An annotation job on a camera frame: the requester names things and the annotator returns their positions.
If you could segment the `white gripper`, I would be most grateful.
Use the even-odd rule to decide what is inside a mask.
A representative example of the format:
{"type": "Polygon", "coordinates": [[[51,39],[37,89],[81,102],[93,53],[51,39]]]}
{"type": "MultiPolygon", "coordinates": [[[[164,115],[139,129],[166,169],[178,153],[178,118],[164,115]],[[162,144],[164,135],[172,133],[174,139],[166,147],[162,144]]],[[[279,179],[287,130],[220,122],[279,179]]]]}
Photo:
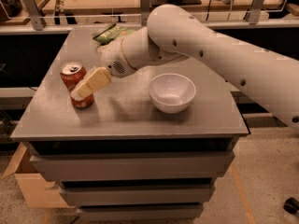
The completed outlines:
{"type": "Polygon", "coordinates": [[[101,62],[104,67],[94,67],[71,91],[75,100],[83,100],[96,91],[107,86],[113,77],[127,77],[133,73],[133,68],[126,62],[122,49],[122,39],[116,39],[104,46],[101,62]]]}

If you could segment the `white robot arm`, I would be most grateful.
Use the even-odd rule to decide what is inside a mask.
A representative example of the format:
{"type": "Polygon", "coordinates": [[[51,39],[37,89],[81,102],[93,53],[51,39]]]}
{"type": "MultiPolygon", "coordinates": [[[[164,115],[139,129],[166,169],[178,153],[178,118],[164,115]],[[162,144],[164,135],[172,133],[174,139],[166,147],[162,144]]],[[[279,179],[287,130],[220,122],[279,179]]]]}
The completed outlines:
{"type": "Polygon", "coordinates": [[[283,123],[299,131],[299,61],[217,33],[181,7],[162,5],[147,25],[106,45],[71,92],[80,101],[149,65],[192,57],[238,88],[283,123]]]}

